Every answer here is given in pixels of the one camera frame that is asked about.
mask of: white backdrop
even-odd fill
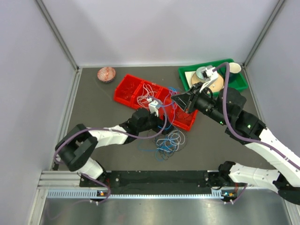
[[[0,1],[0,224],[27,224],[74,70],[33,0]]]
[[[266,124],[300,156],[300,1],[288,0],[248,67]]]
[[[243,62],[278,0],[44,0],[80,66]]]

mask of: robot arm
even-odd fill
[[[199,110],[217,123],[225,125],[224,90],[220,91],[217,99],[214,99],[202,86],[203,83],[197,83],[189,91],[174,95],[171,99],[186,113]],[[245,97],[236,89],[228,88],[226,98],[228,119],[233,130],[244,139],[241,140],[234,136],[229,128],[225,133],[260,154],[276,170],[263,170],[246,167],[235,162],[225,162],[219,167],[219,180],[223,184],[233,181],[268,188],[284,199],[300,204],[300,171],[297,166],[300,165],[300,158],[284,146],[261,120],[243,110],[245,102]],[[245,141],[246,138],[250,138],[252,141]]]
[[[139,108],[132,114],[132,117],[124,123],[105,128],[104,130],[89,130],[83,132],[65,144],[58,155],[68,167],[69,171],[78,171],[98,180],[99,177],[105,173],[105,170],[100,163],[90,157],[94,149],[111,144],[128,144],[135,140],[135,138],[127,134],[138,136],[140,132],[147,130],[153,130],[158,133],[161,130],[159,127],[162,127],[165,121],[164,118],[162,120],[159,117],[159,107],[160,105],[157,101],[152,101],[149,103],[149,111],[144,108]],[[171,126],[169,121],[167,121],[166,127],[168,129],[162,131],[164,135],[174,129],[174,126]],[[55,150],[70,137],[86,129],[83,124],[75,126],[56,145]]]

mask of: table surface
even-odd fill
[[[117,67],[112,83],[102,83],[97,79],[99,69],[82,70],[69,130],[79,123],[87,127],[113,127],[130,118],[134,109],[113,100],[114,91],[126,74],[184,90],[178,67]],[[250,90],[243,91],[242,95],[247,98],[244,110],[257,115]],[[216,170],[225,161],[262,169],[273,168],[260,155],[231,139],[224,133],[225,128],[198,113],[192,129],[186,132],[186,146],[166,161],[157,161],[154,152],[139,150],[139,140],[101,147],[93,152],[92,158],[106,170]],[[155,144],[145,140],[140,148],[155,149]]]

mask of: red plastic tray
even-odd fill
[[[141,78],[132,76],[130,74],[126,74],[121,83],[117,86],[114,92],[113,99],[133,109],[140,108],[136,98],[142,95],[144,83],[149,84],[152,87],[153,91],[156,91],[154,97],[158,98],[162,102],[165,101],[165,105],[168,105],[172,102],[170,99],[169,90],[167,88],[162,87],[156,83],[152,83]],[[171,105],[167,106],[165,109],[169,117],[169,121],[172,121],[175,115],[173,125],[182,128],[186,131],[189,131],[191,129],[198,112],[194,111],[192,114],[187,114],[183,112],[179,107],[177,107],[174,110]],[[161,118],[163,117],[163,114],[164,111],[162,108],[160,108],[159,115]]]

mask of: green tray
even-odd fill
[[[219,61],[214,61],[214,62],[206,62],[206,63],[196,64],[196,65],[191,65],[191,66],[187,66],[187,67],[180,67],[178,69],[178,72],[179,72],[179,77],[183,83],[184,89],[189,90],[189,88],[190,88],[188,86],[188,81],[186,79],[184,72],[196,71],[199,67],[206,67],[209,65],[212,65],[213,67],[217,67],[218,65],[220,65],[223,62],[234,62],[234,61],[233,61],[233,59],[226,59],[226,60],[219,60]],[[243,90],[248,88],[248,83],[245,80],[244,76],[241,73],[238,73],[236,76],[236,79],[233,82],[231,82],[228,85],[228,87],[235,88],[239,92],[242,92]],[[213,95],[216,97],[219,95],[219,92],[215,92]]]

